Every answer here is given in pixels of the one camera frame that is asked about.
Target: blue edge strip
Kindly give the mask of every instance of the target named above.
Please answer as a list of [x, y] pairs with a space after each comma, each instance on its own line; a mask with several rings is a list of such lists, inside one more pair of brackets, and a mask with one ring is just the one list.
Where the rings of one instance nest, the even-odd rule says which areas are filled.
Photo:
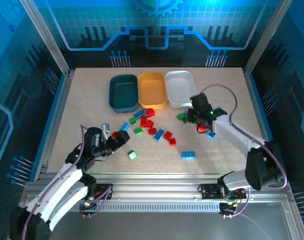
[[254, 78], [253, 78], [252, 74], [250, 74], [249, 79], [251, 81], [253, 92], [254, 92], [254, 95], [255, 95], [255, 98], [256, 98], [256, 101], [257, 101], [257, 105], [258, 105], [260, 114], [261, 114], [262, 119], [263, 119], [263, 125], [265, 127], [266, 134], [267, 134], [267, 137], [268, 137], [267, 140], [269, 140], [269, 141], [273, 140], [272, 132], [271, 132], [270, 126], [268, 125], [267, 118], [266, 118], [266, 115], [265, 115], [265, 112], [264, 112], [264, 108], [263, 108], [263, 105], [262, 105], [262, 102], [261, 102], [261, 98], [258, 94], [258, 90], [257, 90], [257, 87], [256, 87], [256, 84], [255, 84], [255, 81], [254, 81]]
[[58, 88], [57, 88], [57, 94], [54, 97], [53, 105], [51, 107], [50, 114], [47, 118], [47, 122], [46, 122], [45, 129], [44, 129], [44, 132], [43, 132], [42, 140], [41, 140], [40, 146], [38, 148], [38, 151], [37, 151], [37, 154], [36, 154], [36, 157], [35, 157], [35, 161], [34, 161], [33, 168], [32, 168], [31, 174], [30, 174], [30, 178], [29, 178], [30, 182], [34, 181], [34, 178], [37, 174], [38, 165], [40, 164], [40, 161], [41, 161], [41, 155], [42, 155], [42, 152], [44, 150], [47, 134], [50, 130], [50, 125], [51, 125], [52, 120], [53, 120], [54, 111], [55, 111], [55, 108], [57, 106], [58, 98], [59, 98], [61, 90], [62, 90], [64, 79], [65, 79], [65, 75], [62, 74], [60, 83], [59, 83]]
[[[55, 111], [55, 108], [56, 108], [56, 105], [57, 105], [57, 102], [58, 102], [59, 95], [61, 93], [64, 78], [65, 78], [65, 76], [62, 75], [61, 80], [60, 80], [60, 84], [58, 85], [58, 89], [57, 89], [58, 94], [56, 94], [56, 96], [54, 98], [53, 105], [52, 105], [50, 114], [48, 116], [47, 122], [46, 122], [46, 126], [45, 126], [45, 129], [44, 129], [44, 133], [43, 133], [43, 136], [42, 136], [40, 147], [38, 148], [37, 155], [36, 155], [36, 158], [35, 158], [35, 162], [34, 162], [34, 165], [33, 165], [33, 168], [32, 168], [32, 172], [30, 174], [29, 181], [34, 181], [34, 178], [36, 176], [38, 165], [40, 164], [40, 160], [41, 160], [41, 154], [44, 150], [45, 141], [46, 141], [46, 138], [47, 138], [47, 134], [49, 132], [50, 125], [52, 123], [52, 119], [53, 119], [53, 116], [54, 116], [54, 111]], [[264, 112], [264, 109], [263, 109], [263, 105], [262, 105], [260, 96], [258, 94], [257, 87], [256, 87], [256, 84], [255, 84], [255, 81], [254, 81], [254, 78], [253, 78], [252, 74], [249, 76], [249, 79], [251, 81], [251, 84], [252, 84], [252, 87], [253, 87], [253, 92], [254, 92], [254, 95], [255, 95], [255, 98], [256, 98], [256, 101], [257, 101], [257, 104], [258, 104], [258, 108], [259, 108], [260, 114], [261, 114], [262, 119], [263, 119], [263, 125], [265, 127], [268, 140], [270, 141], [270, 140], [273, 139], [272, 132], [271, 132], [270, 127], [268, 125], [267, 118], [266, 118], [266, 115], [265, 115], [265, 112]]]

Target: gear icon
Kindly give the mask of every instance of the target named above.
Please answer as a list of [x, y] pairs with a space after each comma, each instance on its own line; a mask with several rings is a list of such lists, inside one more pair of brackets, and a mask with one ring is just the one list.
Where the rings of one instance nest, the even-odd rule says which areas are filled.
[[183, 0], [159, 0], [159, 4], [155, 4], [155, 0], [132, 0], [132, 4], [137, 10], [141, 10], [143, 14], [151, 16], [165, 16], [172, 14], [173, 10], [178, 9], [178, 5], [183, 3]]
[[18, 20], [21, 14], [19, 0], [0, 0], [0, 12], [10, 24]]

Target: speckled beige tabletop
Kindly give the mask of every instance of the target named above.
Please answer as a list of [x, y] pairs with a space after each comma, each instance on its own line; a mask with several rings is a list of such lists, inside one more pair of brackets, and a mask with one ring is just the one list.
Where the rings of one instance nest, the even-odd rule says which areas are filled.
[[[86, 127], [99, 127], [109, 123], [111, 132], [118, 131], [128, 122], [133, 113], [115, 113], [108, 104], [109, 81], [115, 75], [146, 72], [186, 70], [192, 73], [196, 90], [200, 92], [210, 84], [223, 84], [230, 87], [238, 98], [238, 109], [233, 120], [261, 137], [252, 102], [241, 68], [77, 68], [67, 98], [63, 117], [48, 166], [49, 173], [57, 173], [66, 156], [81, 142], [80, 124]], [[221, 107], [230, 113], [234, 107], [232, 95], [225, 89], [213, 87], [206, 95], [213, 108]], [[106, 162], [97, 162], [88, 173], [204, 173], [222, 174], [245, 168], [245, 157], [222, 136], [210, 140], [205, 134], [196, 132], [196, 126], [178, 121], [176, 115], [185, 108], [172, 108], [167, 102], [165, 108], [156, 110], [151, 117], [154, 126], [173, 133], [177, 145], [168, 141], [156, 142], [144, 129], [136, 136], [130, 126], [128, 143], [109, 157]], [[130, 160], [127, 152], [134, 150], [137, 158]], [[196, 159], [181, 159], [182, 151], [195, 151]]]

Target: white bin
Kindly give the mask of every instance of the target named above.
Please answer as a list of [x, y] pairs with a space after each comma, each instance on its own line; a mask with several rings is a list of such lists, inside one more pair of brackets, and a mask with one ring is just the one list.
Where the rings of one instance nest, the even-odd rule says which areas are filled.
[[196, 95], [193, 76], [188, 71], [170, 71], [165, 75], [167, 96], [173, 108], [191, 107], [190, 97]]

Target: robotic arm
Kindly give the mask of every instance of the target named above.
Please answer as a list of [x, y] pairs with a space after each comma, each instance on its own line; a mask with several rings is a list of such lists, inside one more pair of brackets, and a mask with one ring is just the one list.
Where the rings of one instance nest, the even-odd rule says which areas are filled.
[[10, 239], [21, 240], [24, 225], [29, 222], [25, 240], [48, 240], [59, 220], [78, 201], [91, 201], [98, 197], [96, 178], [86, 172], [94, 165], [96, 158], [111, 155], [130, 138], [126, 131], [119, 131], [116, 135], [117, 139], [111, 136], [107, 138], [105, 129], [98, 127], [87, 129], [80, 158], [81, 151], [76, 147], [67, 156], [65, 164], [46, 188], [25, 208], [17, 207], [12, 211]]
[[190, 99], [193, 108], [188, 110], [187, 120], [222, 135], [246, 157], [245, 170], [234, 171], [218, 179], [218, 184], [223, 186], [226, 192], [249, 187], [261, 190], [262, 187], [269, 186], [283, 178], [275, 161], [261, 146], [267, 147], [283, 166], [277, 143], [266, 142], [235, 122], [230, 122], [230, 118], [224, 110], [212, 108], [204, 93]]

